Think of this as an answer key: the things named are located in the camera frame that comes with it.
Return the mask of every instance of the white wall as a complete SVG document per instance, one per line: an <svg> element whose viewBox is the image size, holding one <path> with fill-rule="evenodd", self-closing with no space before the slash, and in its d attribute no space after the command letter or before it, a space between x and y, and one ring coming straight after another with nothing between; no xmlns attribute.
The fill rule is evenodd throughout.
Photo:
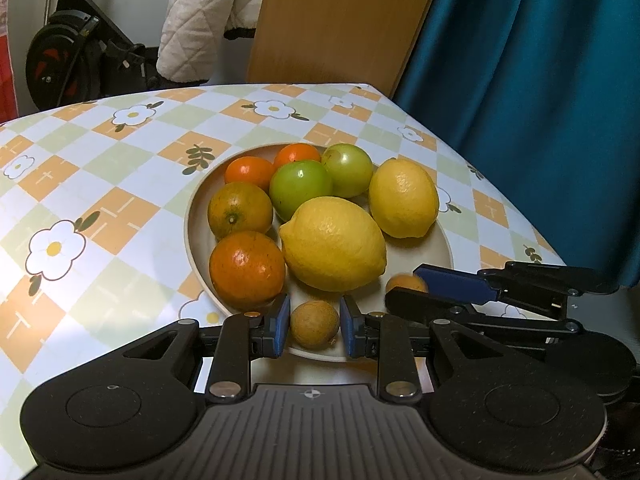
<svg viewBox="0 0 640 480"><path fill-rule="evenodd" d="M156 46L169 0L94 0L135 43ZM52 0L52 11L56 0ZM15 91L20 115L36 111L26 87L24 63L34 35L43 25L45 0L9 0L9 47L14 68ZM212 83L244 81L251 40L225 41L220 66Z"/></svg>

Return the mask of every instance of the beige plate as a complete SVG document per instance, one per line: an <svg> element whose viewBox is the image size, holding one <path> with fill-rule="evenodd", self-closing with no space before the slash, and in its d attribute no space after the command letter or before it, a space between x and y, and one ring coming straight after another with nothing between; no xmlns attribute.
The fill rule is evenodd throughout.
<svg viewBox="0 0 640 480"><path fill-rule="evenodd" d="M213 301L220 306L220 309L228 314L236 314L237 311L220 300L209 277L209 256L213 247L216 245L216 239L211 233L209 223L207 222L207 206L215 192L224 185L225 170L232 160L240 156L252 155L273 161L276 154L284 146L286 146L286 144L268 144L251 150L245 150L219 162L217 166L212 168L202 179L200 184L198 184L198 187L189 200L187 215L184 221L184 241L189 262L204 290L210 295ZM317 148L320 152L324 151L324 148L321 146L317 146ZM363 196L358 197L354 202L367 208L366 199ZM280 219L274 215L273 229L267 233L276 240L278 245L280 245L280 237L277 233L278 227L281 224ZM383 276L380 276L375 282L351 292L360 310L363 312L371 312L373 310L383 311L385 309L385 284L394 274L398 272L411 272L415 267L423 263L447 267L447 269L452 269L453 267L449 243L438 222L433 225L424 238L408 238L405 240L386 238L386 260L386 271ZM289 269L287 269L285 291L290 295L292 308L295 308L305 301L316 298L327 300L336 309L338 308L340 294L322 292L310 288L296 280L289 272ZM310 351L301 348L291 340L289 343L290 352L310 359L334 362L347 360L344 345L342 344L342 337L339 333L336 336L335 343L324 350Z"/></svg>

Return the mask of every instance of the wooden door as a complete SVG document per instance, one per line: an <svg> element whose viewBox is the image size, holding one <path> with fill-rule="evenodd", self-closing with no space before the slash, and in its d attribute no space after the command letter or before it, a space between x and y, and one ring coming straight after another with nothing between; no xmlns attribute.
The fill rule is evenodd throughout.
<svg viewBox="0 0 640 480"><path fill-rule="evenodd" d="M431 0L263 0L247 82L368 83L391 96Z"/></svg>

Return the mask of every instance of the white quilted jacket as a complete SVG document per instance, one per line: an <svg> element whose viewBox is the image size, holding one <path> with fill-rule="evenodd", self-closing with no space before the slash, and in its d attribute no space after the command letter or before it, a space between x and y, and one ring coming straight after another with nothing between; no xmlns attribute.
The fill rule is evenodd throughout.
<svg viewBox="0 0 640 480"><path fill-rule="evenodd" d="M255 28L262 0L169 0L158 72L175 82L209 79L225 30Z"/></svg>

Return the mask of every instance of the round plate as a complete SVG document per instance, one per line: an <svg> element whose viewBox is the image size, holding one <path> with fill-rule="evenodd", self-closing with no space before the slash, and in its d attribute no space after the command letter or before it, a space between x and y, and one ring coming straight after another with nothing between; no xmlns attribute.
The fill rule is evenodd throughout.
<svg viewBox="0 0 640 480"><path fill-rule="evenodd" d="M220 300L209 277L209 256L211 255L213 247L216 245L216 239L211 233L209 223L207 222L209 200L217 190L224 186L225 170L231 161L248 155L260 156L261 158L273 161L276 154L284 146L286 146L286 144L267 144L265 146L259 146L258 148L245 150L244 152L222 160L200 181L189 200L187 214L184 220L184 241L187 256L204 290L210 295L212 300L220 306L220 310L227 314L236 314L238 311ZM316 146L316 148L321 153L324 152L325 149L322 146ZM353 201L368 210L367 199L364 195L356 197ZM267 233L276 241L278 246L280 246L278 228L281 224L282 222L278 216L274 214L273 227ZM385 284L394 274L398 272L412 272L412 270L420 264L431 264L446 267L447 269L453 268L449 243L438 221L436 221L424 238L405 238L398 240L385 235L385 240L385 273L368 285L350 292L356 299L360 310L365 313L385 309ZM288 268L284 290L290 295L292 309L312 299L328 301L336 310L338 309L340 293L323 292L311 288L297 280L289 272ZM323 350L311 351L303 349L291 339L289 340L288 350L293 354L321 361L343 362L347 360L340 333L336 336L335 342Z"/></svg>

